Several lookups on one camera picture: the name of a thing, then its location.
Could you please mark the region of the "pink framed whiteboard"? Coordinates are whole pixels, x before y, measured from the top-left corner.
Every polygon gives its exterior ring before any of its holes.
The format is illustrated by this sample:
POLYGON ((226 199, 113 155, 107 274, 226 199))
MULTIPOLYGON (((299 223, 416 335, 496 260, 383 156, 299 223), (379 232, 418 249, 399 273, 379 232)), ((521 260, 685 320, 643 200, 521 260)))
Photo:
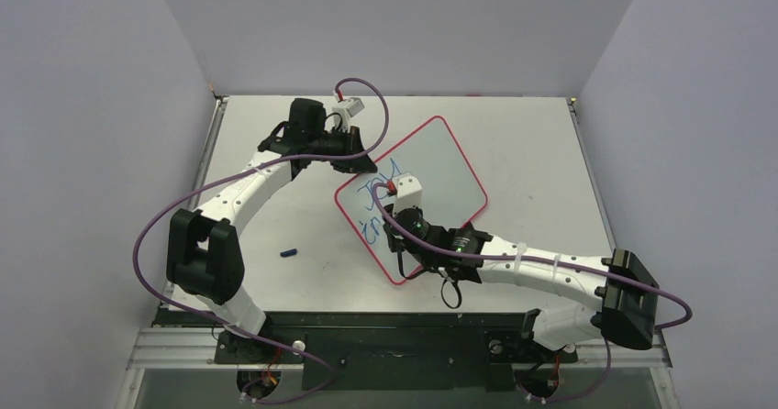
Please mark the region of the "pink framed whiteboard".
POLYGON ((371 187, 403 173, 417 177, 424 217, 444 227, 460 227, 473 220, 487 206, 488 195, 442 116, 422 123, 374 162, 378 172, 349 179, 336 189, 334 201, 388 281, 401 285, 406 280, 387 246, 371 187))

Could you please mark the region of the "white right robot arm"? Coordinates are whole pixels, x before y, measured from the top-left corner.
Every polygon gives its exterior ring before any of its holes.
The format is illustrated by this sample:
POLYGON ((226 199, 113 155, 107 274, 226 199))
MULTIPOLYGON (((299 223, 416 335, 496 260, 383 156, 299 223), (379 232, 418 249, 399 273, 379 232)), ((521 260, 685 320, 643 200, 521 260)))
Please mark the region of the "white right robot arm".
POLYGON ((652 345, 659 285, 639 257, 625 249, 576 257, 533 249, 475 229, 431 225, 419 208, 384 221, 389 249, 411 255, 424 272, 457 287, 498 283, 558 295, 571 305, 530 312, 517 336, 519 352, 543 359, 575 343, 603 338, 622 348, 652 345))

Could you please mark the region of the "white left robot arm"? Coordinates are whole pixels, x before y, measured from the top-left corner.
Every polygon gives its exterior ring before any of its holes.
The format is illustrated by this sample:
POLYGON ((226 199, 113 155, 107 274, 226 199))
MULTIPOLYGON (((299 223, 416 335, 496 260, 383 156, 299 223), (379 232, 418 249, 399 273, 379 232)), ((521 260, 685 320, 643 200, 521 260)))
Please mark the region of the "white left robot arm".
POLYGON ((245 264, 240 233, 265 203, 305 169, 314 155, 335 171, 373 173, 376 164, 364 152, 361 132, 351 120, 363 110, 358 97, 342 98, 331 111, 323 103, 296 98, 289 117, 258 146, 245 176, 195 210, 172 215, 166 262, 169 282, 197 297, 225 328, 240 336, 238 351, 262 363, 273 351, 273 337, 262 328, 267 315, 243 286, 245 264))

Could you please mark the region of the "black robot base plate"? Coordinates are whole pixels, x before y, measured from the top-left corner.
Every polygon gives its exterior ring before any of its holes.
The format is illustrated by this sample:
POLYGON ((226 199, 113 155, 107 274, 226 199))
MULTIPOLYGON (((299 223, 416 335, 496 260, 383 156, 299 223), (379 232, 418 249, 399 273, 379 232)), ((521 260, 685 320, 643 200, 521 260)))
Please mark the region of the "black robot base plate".
POLYGON ((250 395, 279 392, 284 376, 299 372, 302 387, 331 391, 432 391, 483 388, 510 392, 523 384, 552 390, 556 369, 574 364, 572 348, 537 344, 527 313, 272 312, 265 342, 236 336, 200 315, 166 308, 153 324, 205 330, 215 343, 209 366, 234 367, 250 395))

